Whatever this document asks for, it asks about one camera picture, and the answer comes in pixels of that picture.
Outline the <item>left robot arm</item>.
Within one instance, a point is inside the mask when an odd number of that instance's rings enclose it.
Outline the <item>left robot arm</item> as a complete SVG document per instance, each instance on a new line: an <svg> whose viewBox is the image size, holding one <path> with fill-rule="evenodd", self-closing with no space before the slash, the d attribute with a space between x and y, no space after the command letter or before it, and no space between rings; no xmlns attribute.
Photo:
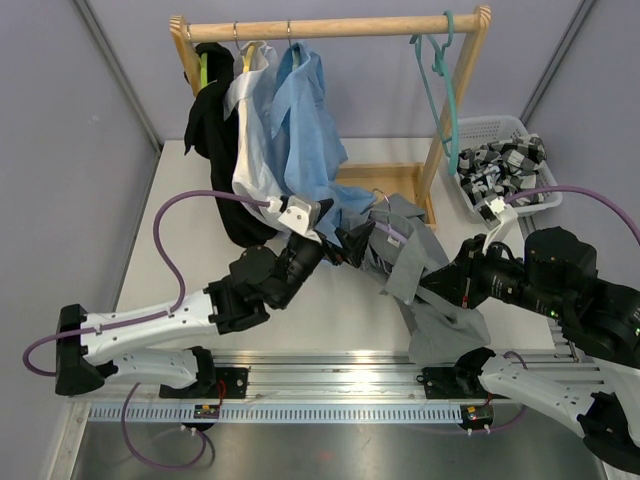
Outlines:
<svg viewBox="0 0 640 480"><path fill-rule="evenodd" d="M270 196L260 205L290 232L280 253L250 247L230 264L228 275L180 294L175 305L108 314L89 313L78 304L63 307L56 337L56 394L72 397L107 383L132 382L157 384L173 398L206 397L216 385L211 353L200 346L171 353L158 344L245 331L266 322L270 311L286 309L321 261L361 265L374 221L351 231L337 229L340 243L334 245L316 229L332 200Z"/></svg>

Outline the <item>purple plastic hanger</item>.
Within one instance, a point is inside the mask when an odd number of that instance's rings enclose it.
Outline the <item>purple plastic hanger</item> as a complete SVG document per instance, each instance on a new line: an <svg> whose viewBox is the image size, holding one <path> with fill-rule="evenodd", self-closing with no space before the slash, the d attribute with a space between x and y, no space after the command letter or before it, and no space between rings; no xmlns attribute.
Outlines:
<svg viewBox="0 0 640 480"><path fill-rule="evenodd" d="M391 203L389 200L389 196L384 193L382 190L380 190L379 188L374 188L373 192L376 195L379 195L382 197L382 199L384 200L384 202L387 205L387 210L388 210L388 214L391 213ZM401 233L399 233L398 231L396 231L388 222L384 222L384 221L375 221L375 227L378 228L381 231L384 231L388 236L390 236L391 238L393 238L395 241L401 243L401 244L406 244L408 239L403 236Z"/></svg>

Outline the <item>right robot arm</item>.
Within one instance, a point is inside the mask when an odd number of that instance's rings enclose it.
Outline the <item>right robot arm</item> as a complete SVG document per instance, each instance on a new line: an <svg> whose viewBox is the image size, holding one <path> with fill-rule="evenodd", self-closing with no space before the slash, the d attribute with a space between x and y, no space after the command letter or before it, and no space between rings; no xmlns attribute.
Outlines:
<svg viewBox="0 0 640 480"><path fill-rule="evenodd" d="M638 473L639 292L600 279L593 246L552 227L528 235L523 258L516 258L504 243L480 234L420 285L466 311L493 298L555 320L595 361L611 392L563 386L486 347L462 355L445 382L469 397L515 400L563 424L603 462Z"/></svg>

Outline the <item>black white checked shirt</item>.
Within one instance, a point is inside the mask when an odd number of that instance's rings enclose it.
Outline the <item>black white checked shirt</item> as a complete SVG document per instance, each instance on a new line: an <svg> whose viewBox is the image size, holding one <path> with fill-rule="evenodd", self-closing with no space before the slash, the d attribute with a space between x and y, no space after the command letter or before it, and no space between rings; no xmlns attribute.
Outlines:
<svg viewBox="0 0 640 480"><path fill-rule="evenodd" d="M460 187L473 206L487 198L534 189L546 159L537 134L467 148L459 154Z"/></svg>

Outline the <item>teal plastic hanger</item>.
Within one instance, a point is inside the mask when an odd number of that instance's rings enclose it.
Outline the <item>teal plastic hanger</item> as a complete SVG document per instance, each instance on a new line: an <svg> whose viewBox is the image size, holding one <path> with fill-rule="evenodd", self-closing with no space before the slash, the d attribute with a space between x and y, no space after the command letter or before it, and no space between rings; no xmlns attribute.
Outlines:
<svg viewBox="0 0 640 480"><path fill-rule="evenodd" d="M446 50L451 46L454 37L454 16L451 11L443 12L447 20L447 39L444 43L439 44L432 34L412 35L409 44L414 47L414 55L419 69L422 84L426 93L427 101L435 122L438 139L441 142L444 156L447 159L447 171L453 176L458 173L460 160L460 138L458 125L458 108L456 104L456 96L453 87L452 74L449 71L446 62ZM445 132L445 121L441 119L442 115L437 113L434 97L430 88L429 79L423 62L423 40L426 39L433 50L434 59L431 70L439 76L445 86L446 100L444 107L449 108L449 120L447 121L449 131Z"/></svg>

